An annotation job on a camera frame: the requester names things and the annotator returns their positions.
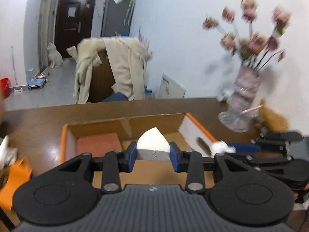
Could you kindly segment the white soft scrunchie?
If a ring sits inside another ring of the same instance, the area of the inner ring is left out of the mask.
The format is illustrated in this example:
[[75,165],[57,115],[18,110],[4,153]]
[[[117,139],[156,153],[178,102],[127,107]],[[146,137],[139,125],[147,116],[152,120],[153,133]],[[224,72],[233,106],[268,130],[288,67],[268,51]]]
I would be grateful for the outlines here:
[[214,157],[216,154],[236,153],[236,149],[234,147],[229,147],[224,141],[216,141],[212,143],[210,146],[210,151],[212,157]]

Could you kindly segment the orange paper cupcake liners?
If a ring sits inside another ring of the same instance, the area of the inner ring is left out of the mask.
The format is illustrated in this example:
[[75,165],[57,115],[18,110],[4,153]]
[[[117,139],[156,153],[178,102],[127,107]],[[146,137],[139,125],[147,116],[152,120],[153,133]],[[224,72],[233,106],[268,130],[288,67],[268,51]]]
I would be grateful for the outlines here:
[[269,108],[265,98],[261,99],[260,104],[262,106],[259,108],[259,116],[268,129],[272,132],[287,132],[289,129],[288,119]]

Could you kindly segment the red cardboard fruit box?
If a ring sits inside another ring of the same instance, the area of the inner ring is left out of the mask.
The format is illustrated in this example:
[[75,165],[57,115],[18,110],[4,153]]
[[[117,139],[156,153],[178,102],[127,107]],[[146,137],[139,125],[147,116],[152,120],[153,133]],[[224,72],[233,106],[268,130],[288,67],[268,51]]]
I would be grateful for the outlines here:
[[[191,114],[150,115],[108,119],[100,122],[67,124],[62,129],[59,162],[64,163],[82,152],[100,157],[108,151],[126,150],[144,132],[156,127],[169,142],[181,150],[194,150],[207,157],[205,146],[216,142],[214,136]],[[137,160],[132,173],[120,174],[121,184],[185,185],[186,174],[174,172],[169,161]]]

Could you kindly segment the pink textured vase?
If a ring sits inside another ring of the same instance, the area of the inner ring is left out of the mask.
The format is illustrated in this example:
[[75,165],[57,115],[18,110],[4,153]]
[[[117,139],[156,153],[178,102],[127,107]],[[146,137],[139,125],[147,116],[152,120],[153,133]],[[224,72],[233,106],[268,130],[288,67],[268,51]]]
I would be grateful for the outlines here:
[[227,100],[227,109],[220,112],[218,119],[226,128],[234,132],[247,132],[251,122],[252,107],[260,86],[259,73],[246,66],[242,66],[234,83],[232,95]]

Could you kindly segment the wooden chair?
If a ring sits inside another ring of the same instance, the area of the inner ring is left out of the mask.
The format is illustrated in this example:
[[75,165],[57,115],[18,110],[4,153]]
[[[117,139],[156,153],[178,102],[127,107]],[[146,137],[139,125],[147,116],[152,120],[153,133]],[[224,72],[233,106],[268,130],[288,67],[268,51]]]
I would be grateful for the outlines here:
[[89,103],[98,103],[111,96],[112,86],[115,84],[106,50],[101,51],[98,56],[102,64],[93,68],[88,96]]

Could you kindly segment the orange pouch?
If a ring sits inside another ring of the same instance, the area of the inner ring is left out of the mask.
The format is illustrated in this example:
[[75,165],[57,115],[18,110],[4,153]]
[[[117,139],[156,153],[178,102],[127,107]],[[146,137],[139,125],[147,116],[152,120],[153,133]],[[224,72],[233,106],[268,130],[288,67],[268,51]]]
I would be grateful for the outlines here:
[[17,188],[28,182],[32,176],[32,168],[27,158],[17,160],[9,167],[8,178],[1,187],[1,208],[11,211],[13,208],[13,196]]

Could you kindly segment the beige coat on chair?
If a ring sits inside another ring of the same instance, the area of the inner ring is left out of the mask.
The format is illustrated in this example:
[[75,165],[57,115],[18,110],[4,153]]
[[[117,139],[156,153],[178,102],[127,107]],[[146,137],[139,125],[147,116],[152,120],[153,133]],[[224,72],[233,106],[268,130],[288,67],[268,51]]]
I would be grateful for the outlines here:
[[76,61],[73,96],[76,104],[85,104],[90,94],[94,67],[103,61],[99,54],[106,52],[114,77],[112,90],[128,100],[143,100],[147,62],[152,54],[137,37],[103,37],[83,39],[77,47],[67,48]]

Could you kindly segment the crumpled white tissue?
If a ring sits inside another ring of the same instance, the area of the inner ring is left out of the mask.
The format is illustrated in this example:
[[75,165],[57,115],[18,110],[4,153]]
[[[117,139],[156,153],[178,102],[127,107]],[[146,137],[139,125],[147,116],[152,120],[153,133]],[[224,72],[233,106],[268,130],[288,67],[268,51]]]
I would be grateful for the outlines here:
[[13,165],[18,157],[18,149],[9,147],[9,136],[5,136],[0,146],[0,170]]

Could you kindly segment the blue pet feeder tray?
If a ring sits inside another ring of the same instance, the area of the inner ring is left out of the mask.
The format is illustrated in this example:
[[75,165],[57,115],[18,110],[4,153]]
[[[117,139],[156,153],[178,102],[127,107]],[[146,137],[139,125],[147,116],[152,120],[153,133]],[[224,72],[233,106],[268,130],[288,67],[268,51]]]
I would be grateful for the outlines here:
[[46,83],[46,78],[30,78],[28,79],[28,89],[31,90],[33,88],[43,88]]

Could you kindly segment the white dog figure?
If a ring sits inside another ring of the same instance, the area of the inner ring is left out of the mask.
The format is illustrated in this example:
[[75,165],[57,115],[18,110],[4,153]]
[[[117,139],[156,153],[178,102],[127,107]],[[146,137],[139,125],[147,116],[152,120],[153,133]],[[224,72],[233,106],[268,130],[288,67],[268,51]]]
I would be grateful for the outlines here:
[[52,69],[63,64],[62,56],[53,43],[49,43],[46,50],[48,51],[48,61],[51,63]]

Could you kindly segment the red bucket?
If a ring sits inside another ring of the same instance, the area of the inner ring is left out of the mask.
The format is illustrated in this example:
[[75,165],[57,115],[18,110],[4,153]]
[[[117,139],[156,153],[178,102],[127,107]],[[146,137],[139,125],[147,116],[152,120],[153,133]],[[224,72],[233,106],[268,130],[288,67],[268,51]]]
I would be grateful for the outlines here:
[[10,95],[9,89],[9,78],[2,78],[1,79],[1,90],[3,92],[3,98],[6,99]]

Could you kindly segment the dark front door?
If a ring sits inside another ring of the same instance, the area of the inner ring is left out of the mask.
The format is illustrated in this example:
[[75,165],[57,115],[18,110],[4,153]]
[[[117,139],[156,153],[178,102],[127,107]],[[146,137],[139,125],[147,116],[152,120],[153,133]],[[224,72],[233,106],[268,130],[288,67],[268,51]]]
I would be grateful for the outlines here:
[[77,46],[92,32],[95,0],[58,0],[54,44],[63,58],[67,48]]

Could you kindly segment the grey refrigerator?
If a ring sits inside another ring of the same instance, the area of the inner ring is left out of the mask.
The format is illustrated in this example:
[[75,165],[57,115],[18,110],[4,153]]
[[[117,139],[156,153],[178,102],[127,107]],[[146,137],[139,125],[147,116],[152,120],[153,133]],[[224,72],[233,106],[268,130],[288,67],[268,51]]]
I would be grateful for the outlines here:
[[105,0],[101,37],[130,34],[136,0]]

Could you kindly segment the white board against wall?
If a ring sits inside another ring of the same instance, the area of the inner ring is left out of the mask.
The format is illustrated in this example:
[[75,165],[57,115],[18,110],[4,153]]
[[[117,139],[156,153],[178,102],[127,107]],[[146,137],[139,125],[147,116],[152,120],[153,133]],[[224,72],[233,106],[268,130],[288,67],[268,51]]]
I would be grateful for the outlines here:
[[163,74],[159,88],[158,98],[184,98],[185,89],[177,84],[174,80]]

